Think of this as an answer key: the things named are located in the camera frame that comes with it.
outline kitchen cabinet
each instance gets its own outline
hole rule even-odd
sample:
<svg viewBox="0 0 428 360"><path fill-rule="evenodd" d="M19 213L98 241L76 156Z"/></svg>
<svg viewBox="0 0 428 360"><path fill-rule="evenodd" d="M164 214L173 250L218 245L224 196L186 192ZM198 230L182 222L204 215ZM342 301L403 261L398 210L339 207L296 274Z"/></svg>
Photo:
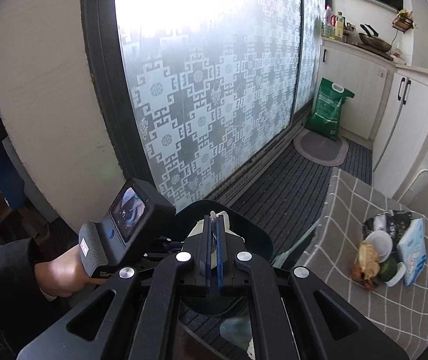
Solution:
<svg viewBox="0 0 428 360"><path fill-rule="evenodd" d="M379 163L380 157L382 156L384 149L387 147L389 140L391 139L394 126L400 115L400 109L402 108L405 95L405 85L407 77L398 73L394 73L394 79L392 80L392 87L389 97L387 99L386 109L384 116L377 131L376 138L372 147L372 169L375 171L377 164Z"/></svg>
<svg viewBox="0 0 428 360"><path fill-rule="evenodd" d="M394 126L372 181L376 190L393 199L400 199L405 189L403 184L413 177L416 165L428 148L428 85L405 78L403 89L403 78L400 75L394 78L399 85L392 85L386 113L374 141L374 144L378 139L386 141L388 126ZM380 141L376 144L376 155L380 144Z"/></svg>
<svg viewBox="0 0 428 360"><path fill-rule="evenodd" d="M387 69L365 58L322 46L320 50L319 88L322 78L353 92L342 106L340 126L369 139L387 77Z"/></svg>

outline silver screw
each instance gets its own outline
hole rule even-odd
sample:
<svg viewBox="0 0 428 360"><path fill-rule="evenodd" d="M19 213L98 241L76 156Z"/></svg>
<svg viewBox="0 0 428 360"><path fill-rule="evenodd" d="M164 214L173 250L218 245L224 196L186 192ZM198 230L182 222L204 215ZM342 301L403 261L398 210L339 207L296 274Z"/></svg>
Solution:
<svg viewBox="0 0 428 360"><path fill-rule="evenodd" d="M252 255L248 251L240 251L237 254L237 258L240 261L249 261L252 258Z"/></svg>
<svg viewBox="0 0 428 360"><path fill-rule="evenodd" d="M309 276L309 270L303 266L298 266L294 269L294 275L296 275L298 278L300 277L301 279L304 279Z"/></svg>
<svg viewBox="0 0 428 360"><path fill-rule="evenodd" d="M123 279L129 279L134 276L135 273L136 271L134 270L134 268L126 266L119 271L119 276Z"/></svg>
<svg viewBox="0 0 428 360"><path fill-rule="evenodd" d="M177 261L181 261L181 262L189 261L191 257L192 256L190 255L190 253L186 251L180 251L178 254L175 255L175 258L177 259Z"/></svg>

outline device screen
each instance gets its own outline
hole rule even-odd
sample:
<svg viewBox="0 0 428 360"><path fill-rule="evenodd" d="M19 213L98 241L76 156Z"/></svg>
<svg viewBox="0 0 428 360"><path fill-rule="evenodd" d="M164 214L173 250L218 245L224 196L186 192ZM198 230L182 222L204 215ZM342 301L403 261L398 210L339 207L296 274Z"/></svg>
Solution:
<svg viewBox="0 0 428 360"><path fill-rule="evenodd" d="M124 241L129 241L134 228L146 208L144 202L130 187L112 206L111 216L121 232Z"/></svg>

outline black jacket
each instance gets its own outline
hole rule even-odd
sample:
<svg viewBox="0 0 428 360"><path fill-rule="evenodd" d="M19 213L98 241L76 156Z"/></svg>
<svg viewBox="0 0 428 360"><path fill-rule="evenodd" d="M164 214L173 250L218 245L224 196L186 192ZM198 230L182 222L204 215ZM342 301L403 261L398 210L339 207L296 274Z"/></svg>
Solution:
<svg viewBox="0 0 428 360"><path fill-rule="evenodd" d="M59 299L49 302L40 291L34 276L40 261L32 239L0 246L0 360L15 359L66 311Z"/></svg>

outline human hand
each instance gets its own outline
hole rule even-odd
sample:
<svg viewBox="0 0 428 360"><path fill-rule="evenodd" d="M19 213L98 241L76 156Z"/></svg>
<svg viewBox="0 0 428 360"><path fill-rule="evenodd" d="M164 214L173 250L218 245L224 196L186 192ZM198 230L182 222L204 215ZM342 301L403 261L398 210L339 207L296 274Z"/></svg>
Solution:
<svg viewBox="0 0 428 360"><path fill-rule="evenodd" d="M92 279L87 276L79 255L79 245L49 262L34 266L39 288L48 295L69 297L80 291L87 283L102 284L106 279Z"/></svg>

